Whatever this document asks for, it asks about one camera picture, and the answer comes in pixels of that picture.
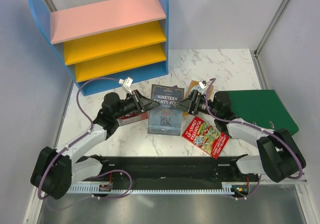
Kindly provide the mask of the Nineteen Eighty-Four blue book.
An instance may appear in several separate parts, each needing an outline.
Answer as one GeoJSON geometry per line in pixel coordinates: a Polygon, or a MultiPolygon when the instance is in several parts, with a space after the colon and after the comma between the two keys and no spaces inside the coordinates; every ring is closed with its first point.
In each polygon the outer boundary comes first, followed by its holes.
{"type": "Polygon", "coordinates": [[[149,111],[148,134],[180,136],[183,112],[172,108],[183,100],[184,89],[159,84],[151,86],[151,99],[160,106],[149,111]]]}

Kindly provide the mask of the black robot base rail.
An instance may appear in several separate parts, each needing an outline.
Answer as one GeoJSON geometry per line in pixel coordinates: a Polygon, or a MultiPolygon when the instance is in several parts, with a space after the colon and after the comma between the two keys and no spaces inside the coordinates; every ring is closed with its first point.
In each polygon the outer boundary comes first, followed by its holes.
{"type": "Polygon", "coordinates": [[[178,156],[100,156],[92,158],[102,163],[101,173],[123,170],[125,174],[113,173],[96,178],[111,181],[123,188],[219,188],[223,182],[257,182],[256,174],[242,174],[236,170],[234,157],[178,156]]]}

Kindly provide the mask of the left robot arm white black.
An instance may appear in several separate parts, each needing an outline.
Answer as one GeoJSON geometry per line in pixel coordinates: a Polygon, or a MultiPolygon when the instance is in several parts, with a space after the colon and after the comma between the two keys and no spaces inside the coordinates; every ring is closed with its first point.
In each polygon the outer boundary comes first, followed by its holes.
{"type": "Polygon", "coordinates": [[[125,99],[120,99],[116,92],[106,94],[87,130],[62,147],[47,146],[40,151],[30,179],[38,189],[38,198],[45,199],[42,195],[45,193],[57,200],[73,184],[94,177],[99,181],[106,180],[110,175],[108,166],[94,157],[80,160],[81,157],[115,133],[119,118],[131,113],[143,114],[158,106],[159,102],[143,96],[138,90],[128,93],[125,99]]]}

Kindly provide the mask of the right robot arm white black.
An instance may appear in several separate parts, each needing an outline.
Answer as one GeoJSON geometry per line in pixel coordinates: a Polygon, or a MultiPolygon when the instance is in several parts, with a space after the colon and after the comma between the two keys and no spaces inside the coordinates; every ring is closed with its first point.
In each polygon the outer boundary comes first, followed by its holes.
{"type": "Polygon", "coordinates": [[[210,115],[221,133],[258,148],[258,156],[240,156],[229,168],[233,180],[240,181],[247,174],[267,175],[275,183],[286,178],[300,179],[306,161],[290,132],[284,128],[265,129],[243,120],[233,110],[239,106],[240,99],[239,91],[218,91],[209,100],[205,94],[194,90],[172,108],[193,116],[198,113],[210,115]]]}

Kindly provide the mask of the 13-Storey Treehouse red book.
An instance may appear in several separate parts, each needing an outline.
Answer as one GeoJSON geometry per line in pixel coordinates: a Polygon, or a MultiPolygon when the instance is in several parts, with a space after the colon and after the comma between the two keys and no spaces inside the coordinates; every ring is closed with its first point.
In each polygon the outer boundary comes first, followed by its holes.
{"type": "Polygon", "coordinates": [[[195,116],[181,135],[184,139],[217,159],[230,137],[203,119],[195,116]]]}

